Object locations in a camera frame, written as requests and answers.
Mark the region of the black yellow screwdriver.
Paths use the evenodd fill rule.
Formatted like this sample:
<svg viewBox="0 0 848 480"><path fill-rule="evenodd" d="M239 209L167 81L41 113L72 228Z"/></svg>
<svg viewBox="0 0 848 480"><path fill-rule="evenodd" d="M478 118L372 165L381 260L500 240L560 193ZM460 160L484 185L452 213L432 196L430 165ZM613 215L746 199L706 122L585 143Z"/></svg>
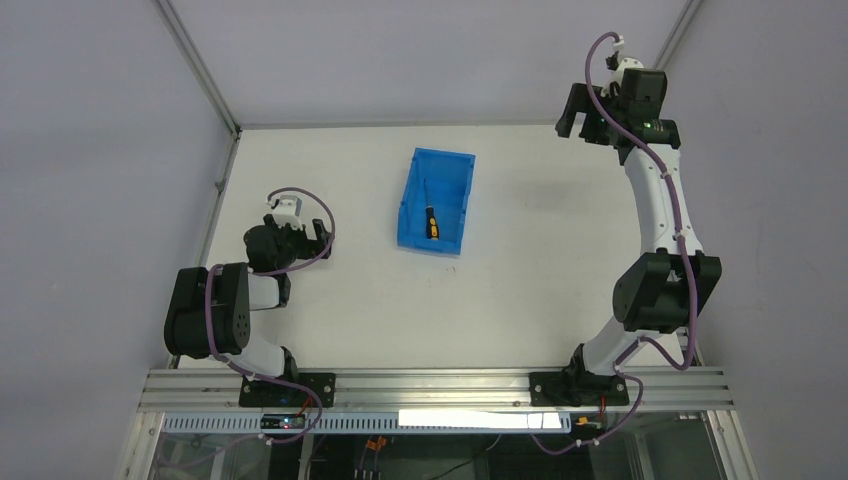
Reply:
<svg viewBox="0 0 848 480"><path fill-rule="evenodd" d="M427 221L427 238L431 240L438 240L440 238L440 229L435 216L435 208L431 201L427 180L422 182L422 187L426 202L425 217Z"/></svg>

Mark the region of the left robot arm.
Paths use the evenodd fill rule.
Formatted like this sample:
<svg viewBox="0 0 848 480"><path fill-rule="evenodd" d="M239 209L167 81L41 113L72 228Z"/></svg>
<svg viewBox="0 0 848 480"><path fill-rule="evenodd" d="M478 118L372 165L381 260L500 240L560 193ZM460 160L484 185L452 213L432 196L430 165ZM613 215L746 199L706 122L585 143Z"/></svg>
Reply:
<svg viewBox="0 0 848 480"><path fill-rule="evenodd" d="M252 332L251 314L281 309L291 296L289 272L298 260L327 259L331 233L320 219L315 236L303 226L281 224L273 215L243 235L247 260L211 268L181 269L164 325L169 353L213 358L248 378L299 381L293 354Z"/></svg>

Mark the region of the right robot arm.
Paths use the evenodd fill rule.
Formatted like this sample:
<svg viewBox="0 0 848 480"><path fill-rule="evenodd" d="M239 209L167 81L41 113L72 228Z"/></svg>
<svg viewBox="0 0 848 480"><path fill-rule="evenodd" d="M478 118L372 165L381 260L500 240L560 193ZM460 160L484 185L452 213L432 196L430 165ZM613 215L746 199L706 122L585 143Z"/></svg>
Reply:
<svg viewBox="0 0 848 480"><path fill-rule="evenodd" d="M667 84L664 72L641 68L619 70L608 88L575 83L555 126L567 138L583 113L580 138L617 152L640 230L641 253L613 287L611 319L575 349L559 380L542 384L573 405L625 404L619 368L645 344L671 361L659 338L693 326L722 274L720 259L705 253L688 215L678 126L661 116Z"/></svg>

